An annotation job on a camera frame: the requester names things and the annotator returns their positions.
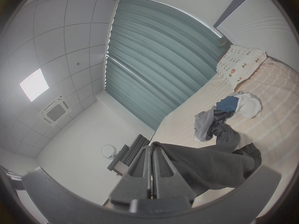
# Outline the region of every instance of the air conditioner vent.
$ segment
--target air conditioner vent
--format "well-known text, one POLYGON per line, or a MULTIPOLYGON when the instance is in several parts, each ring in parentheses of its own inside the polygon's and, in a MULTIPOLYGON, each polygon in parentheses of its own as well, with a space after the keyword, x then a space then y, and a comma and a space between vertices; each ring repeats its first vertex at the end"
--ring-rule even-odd
POLYGON ((71 111, 72 109, 67 104, 65 98, 62 95, 59 95, 48 103, 37 116, 53 127, 71 111))

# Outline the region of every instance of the pillow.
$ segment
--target pillow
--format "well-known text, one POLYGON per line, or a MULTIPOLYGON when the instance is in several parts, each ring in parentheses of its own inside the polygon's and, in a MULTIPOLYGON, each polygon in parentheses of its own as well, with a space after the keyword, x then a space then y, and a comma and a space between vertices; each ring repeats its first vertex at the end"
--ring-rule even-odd
POLYGON ((217 64, 216 70, 234 92, 237 84, 248 79, 266 58, 264 50, 231 45, 217 64))

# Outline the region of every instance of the square ceiling light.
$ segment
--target square ceiling light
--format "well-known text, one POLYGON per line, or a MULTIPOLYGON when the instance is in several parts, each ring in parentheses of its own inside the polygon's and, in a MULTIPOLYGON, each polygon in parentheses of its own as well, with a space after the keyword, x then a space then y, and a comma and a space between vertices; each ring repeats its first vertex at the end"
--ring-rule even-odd
POLYGON ((37 96, 49 89, 49 86, 42 74, 41 69, 38 69, 25 80, 20 83, 21 88, 27 97, 33 101, 37 96))

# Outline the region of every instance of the bed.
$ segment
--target bed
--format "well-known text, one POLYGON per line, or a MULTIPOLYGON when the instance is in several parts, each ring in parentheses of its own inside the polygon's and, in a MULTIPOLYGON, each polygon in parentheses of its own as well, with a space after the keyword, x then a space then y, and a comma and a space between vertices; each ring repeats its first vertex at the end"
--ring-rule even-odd
MULTIPOLYGON (((281 196, 299 163, 299 75, 288 66, 267 58, 249 79, 238 84, 235 91, 240 90, 260 99, 262 113, 252 119, 235 114, 226 121, 241 135, 238 148, 253 142, 261 151, 262 164, 282 174, 274 195, 259 215, 262 216, 281 196)), ((152 141, 196 148, 214 145, 216 137, 206 142, 194 140, 194 116, 211 109, 230 93, 226 80, 215 74, 163 119, 152 141)), ((195 199, 193 207, 215 200, 231 190, 209 190, 195 199)))

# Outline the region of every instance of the teal curtain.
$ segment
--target teal curtain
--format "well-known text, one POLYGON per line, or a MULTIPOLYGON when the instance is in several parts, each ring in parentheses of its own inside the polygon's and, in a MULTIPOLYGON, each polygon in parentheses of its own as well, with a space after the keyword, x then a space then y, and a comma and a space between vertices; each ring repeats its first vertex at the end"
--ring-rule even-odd
POLYGON ((105 90, 156 130, 216 73, 219 37, 189 15, 150 0, 120 0, 105 90))

